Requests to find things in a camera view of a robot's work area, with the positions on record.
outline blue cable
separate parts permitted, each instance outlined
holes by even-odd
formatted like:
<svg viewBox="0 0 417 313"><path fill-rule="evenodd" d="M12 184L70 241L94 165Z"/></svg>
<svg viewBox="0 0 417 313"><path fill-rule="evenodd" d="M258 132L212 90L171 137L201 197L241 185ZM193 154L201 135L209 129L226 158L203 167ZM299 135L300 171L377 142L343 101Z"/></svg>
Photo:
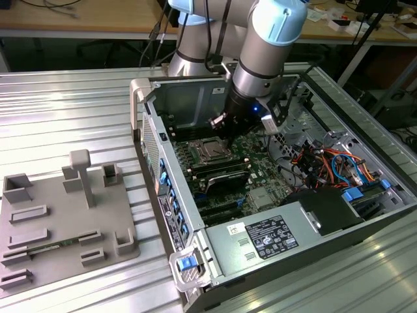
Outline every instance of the blue cable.
<svg viewBox="0 0 417 313"><path fill-rule="evenodd" d="M353 166L354 166L354 168L355 168L355 170L356 170L356 172L357 172L357 174L358 174L359 178L361 179L361 181L362 181L363 183L368 183L368 182L369 182L369 181L367 180L367 178L366 178L364 175L362 175L362 174L360 173L360 170L359 170L358 166L356 165L356 162L353 160L353 158L352 158L351 156L349 156L349 155L343 155L343 154L340 154L340 155L335 155L335 156L333 157L333 160L332 160L332 170L333 170L333 172L334 172L334 175L336 175L336 176L337 176L338 178L340 178L342 181L346 182L346 183L348 184L348 186L349 186L349 187L351 186L350 182L349 182L346 178L344 178L343 176L340 176L340 175L339 175L339 173L338 173L338 171L336 170L336 158L337 158L337 157L345 157L346 159L348 159L349 161L351 161L351 163L353 164Z"/></svg>

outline computer chip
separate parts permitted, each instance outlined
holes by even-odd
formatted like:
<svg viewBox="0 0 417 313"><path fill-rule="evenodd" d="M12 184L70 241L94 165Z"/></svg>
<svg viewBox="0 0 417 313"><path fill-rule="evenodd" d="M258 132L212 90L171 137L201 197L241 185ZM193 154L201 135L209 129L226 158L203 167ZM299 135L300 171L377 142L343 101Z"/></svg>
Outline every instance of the computer chip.
<svg viewBox="0 0 417 313"><path fill-rule="evenodd" d="M197 150L202 164L231 159L231 152L227 150L219 137L197 140L190 143Z"/></svg>
<svg viewBox="0 0 417 313"><path fill-rule="evenodd" d="M274 204L264 187L249 191L249 195L257 209L263 209L264 207Z"/></svg>

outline table leg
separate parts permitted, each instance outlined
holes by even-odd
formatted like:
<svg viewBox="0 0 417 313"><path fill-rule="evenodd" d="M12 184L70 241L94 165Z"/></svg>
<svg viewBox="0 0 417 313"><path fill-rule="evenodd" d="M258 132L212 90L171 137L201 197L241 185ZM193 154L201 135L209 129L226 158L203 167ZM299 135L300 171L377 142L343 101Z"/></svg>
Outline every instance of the table leg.
<svg viewBox="0 0 417 313"><path fill-rule="evenodd" d="M394 93L396 93L401 86L406 82L407 78L417 70L417 57L415 57L411 63L405 68L405 70L398 76L397 80L390 86L385 94L378 100L375 105L368 109L369 113L376 117L379 111L384 107L386 101L391 99Z"/></svg>
<svg viewBox="0 0 417 313"><path fill-rule="evenodd" d="M362 47L360 47L358 53L353 57L352 61L349 63L349 65L347 66L347 68L338 80L338 84L341 87L343 87L346 84L347 80L351 77L354 70L356 70L359 63L362 61L366 53L369 51L370 47L370 44L364 44Z"/></svg>
<svg viewBox="0 0 417 313"><path fill-rule="evenodd" d="M7 64L6 55L3 51L3 47L0 44L0 73L10 72L10 69Z"/></svg>

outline barcode sticker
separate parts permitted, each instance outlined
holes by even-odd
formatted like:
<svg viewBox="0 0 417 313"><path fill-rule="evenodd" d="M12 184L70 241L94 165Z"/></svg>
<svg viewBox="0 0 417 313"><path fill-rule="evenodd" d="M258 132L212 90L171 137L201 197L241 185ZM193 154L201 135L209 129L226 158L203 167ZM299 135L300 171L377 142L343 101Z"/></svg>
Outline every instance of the barcode sticker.
<svg viewBox="0 0 417 313"><path fill-rule="evenodd" d="M236 235L237 233L241 233L242 231L246 231L245 223L237 223L233 225L228 225L227 230L231 235Z"/></svg>

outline circuit board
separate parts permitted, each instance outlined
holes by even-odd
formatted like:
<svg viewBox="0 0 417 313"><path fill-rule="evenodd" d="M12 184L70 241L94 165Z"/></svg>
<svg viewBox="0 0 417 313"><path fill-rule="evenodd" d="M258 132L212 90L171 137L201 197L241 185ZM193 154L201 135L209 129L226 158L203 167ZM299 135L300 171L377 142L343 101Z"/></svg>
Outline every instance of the circuit board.
<svg viewBox="0 0 417 313"><path fill-rule="evenodd" d="M240 218L278 206L292 192L274 161L268 157L266 138L250 132L237 138L230 149L224 147L218 137L173 142L174 150L195 203L206 224L215 225L233 218ZM229 188L225 192L209 195L205 192L204 179L190 174L193 169L205 166L221 167L225 162L244 160L248 179L245 184Z"/></svg>

